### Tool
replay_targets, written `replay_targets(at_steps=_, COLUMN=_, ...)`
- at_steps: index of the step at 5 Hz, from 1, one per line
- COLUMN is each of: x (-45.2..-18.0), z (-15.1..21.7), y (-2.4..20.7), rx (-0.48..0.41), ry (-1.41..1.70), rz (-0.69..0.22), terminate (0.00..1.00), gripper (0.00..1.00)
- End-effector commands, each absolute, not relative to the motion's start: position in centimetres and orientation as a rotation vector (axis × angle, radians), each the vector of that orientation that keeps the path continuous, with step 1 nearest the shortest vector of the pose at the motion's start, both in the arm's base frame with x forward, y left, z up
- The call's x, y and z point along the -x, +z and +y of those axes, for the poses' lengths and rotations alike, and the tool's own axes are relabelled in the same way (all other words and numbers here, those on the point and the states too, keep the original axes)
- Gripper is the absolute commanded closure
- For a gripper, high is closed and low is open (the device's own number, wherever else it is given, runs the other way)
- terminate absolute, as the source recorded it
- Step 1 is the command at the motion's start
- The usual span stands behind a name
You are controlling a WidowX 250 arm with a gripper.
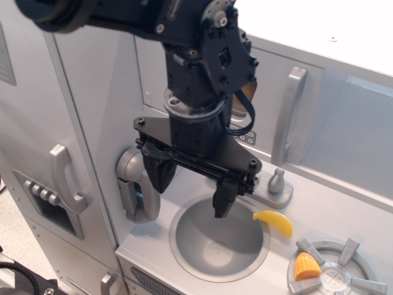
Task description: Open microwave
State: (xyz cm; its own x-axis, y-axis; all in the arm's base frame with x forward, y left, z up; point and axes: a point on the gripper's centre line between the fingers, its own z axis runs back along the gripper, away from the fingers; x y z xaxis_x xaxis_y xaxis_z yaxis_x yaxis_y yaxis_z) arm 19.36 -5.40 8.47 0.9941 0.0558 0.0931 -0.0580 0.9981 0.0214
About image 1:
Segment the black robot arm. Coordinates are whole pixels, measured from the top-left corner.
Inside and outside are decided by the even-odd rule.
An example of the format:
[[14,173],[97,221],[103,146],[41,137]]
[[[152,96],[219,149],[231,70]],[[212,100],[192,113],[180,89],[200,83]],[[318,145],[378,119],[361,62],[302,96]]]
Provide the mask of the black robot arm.
[[134,128],[154,189],[164,192],[178,166],[216,181],[212,205],[224,218],[237,196],[252,193],[262,164],[235,140],[253,124],[232,129],[233,101],[251,118],[244,93],[255,85],[258,60],[238,26],[233,1],[17,1],[41,30],[71,33],[82,26],[124,31],[162,44],[168,118],[139,117]]

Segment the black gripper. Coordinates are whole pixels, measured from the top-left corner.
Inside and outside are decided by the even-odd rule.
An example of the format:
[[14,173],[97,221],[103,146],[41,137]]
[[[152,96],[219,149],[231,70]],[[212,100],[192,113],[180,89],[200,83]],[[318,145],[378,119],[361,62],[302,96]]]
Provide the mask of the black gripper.
[[262,163],[229,134],[218,118],[190,122],[173,117],[138,117],[133,127],[144,167],[155,190],[164,193],[182,166],[216,180],[215,218],[225,218],[237,194],[253,193]]

